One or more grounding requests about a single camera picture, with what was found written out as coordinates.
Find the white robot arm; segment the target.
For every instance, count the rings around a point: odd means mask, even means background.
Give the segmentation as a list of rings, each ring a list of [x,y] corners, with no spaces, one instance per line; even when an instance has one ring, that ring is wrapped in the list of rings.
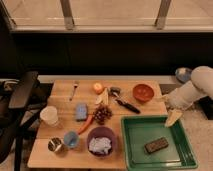
[[[189,81],[165,95],[170,108],[165,126],[172,126],[185,110],[204,97],[213,100],[213,68],[199,66],[191,72]]]

